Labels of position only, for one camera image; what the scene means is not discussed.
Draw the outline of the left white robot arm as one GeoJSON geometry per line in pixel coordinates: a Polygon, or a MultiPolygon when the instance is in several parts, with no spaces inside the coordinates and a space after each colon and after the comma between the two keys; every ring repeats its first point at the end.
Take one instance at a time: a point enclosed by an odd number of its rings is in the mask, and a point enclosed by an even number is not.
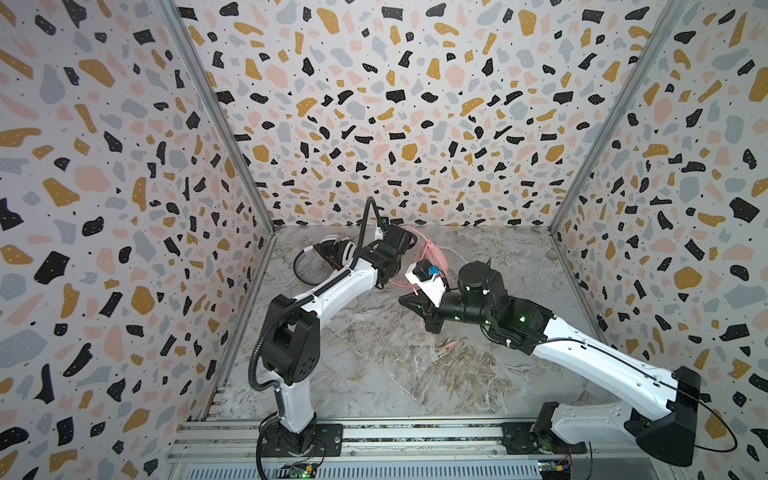
{"type": "Polygon", "coordinates": [[[269,304],[249,358],[247,379],[254,391],[271,389],[278,411],[277,431],[300,452],[313,440],[317,414],[309,377],[321,356],[321,331],[359,295],[384,287],[401,269],[416,236],[388,225],[367,245],[359,243],[351,261],[307,292],[278,295],[269,304]]]}

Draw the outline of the white black headphones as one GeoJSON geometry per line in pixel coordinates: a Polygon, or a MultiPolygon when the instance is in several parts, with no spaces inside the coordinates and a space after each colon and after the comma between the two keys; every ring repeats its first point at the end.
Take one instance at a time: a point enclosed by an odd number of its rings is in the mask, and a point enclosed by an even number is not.
{"type": "Polygon", "coordinates": [[[304,247],[294,258],[296,278],[311,287],[318,286],[334,273],[352,263],[355,242],[342,235],[329,235],[304,247]]]}

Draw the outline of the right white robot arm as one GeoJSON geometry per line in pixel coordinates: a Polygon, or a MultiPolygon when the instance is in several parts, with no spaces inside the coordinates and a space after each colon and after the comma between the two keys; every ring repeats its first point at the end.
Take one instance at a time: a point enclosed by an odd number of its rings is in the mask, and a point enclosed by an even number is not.
{"type": "Polygon", "coordinates": [[[501,274],[480,261],[460,268],[455,288],[427,260],[405,273],[415,286],[399,302],[431,333],[446,321],[476,324],[498,345],[565,367],[617,400],[603,405],[543,404],[523,442],[556,454],[582,453],[586,444],[636,445],[661,462],[693,462],[701,378],[687,367],[655,367],[610,349],[553,311],[508,294],[501,274]]]}

